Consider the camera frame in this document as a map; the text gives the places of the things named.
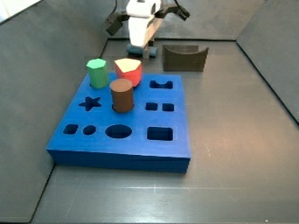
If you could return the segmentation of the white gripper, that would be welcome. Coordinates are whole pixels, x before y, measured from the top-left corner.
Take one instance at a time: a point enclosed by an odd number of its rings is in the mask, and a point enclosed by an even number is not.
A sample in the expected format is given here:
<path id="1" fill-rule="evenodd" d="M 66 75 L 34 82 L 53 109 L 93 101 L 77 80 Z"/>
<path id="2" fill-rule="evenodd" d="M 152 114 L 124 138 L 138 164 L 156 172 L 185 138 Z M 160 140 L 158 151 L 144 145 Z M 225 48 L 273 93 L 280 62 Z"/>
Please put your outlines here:
<path id="1" fill-rule="evenodd" d="M 161 0 L 129 0 L 125 6 L 130 45 L 142 47 L 142 58 L 154 53 L 153 37 L 162 20 L 154 16 L 161 9 Z"/>

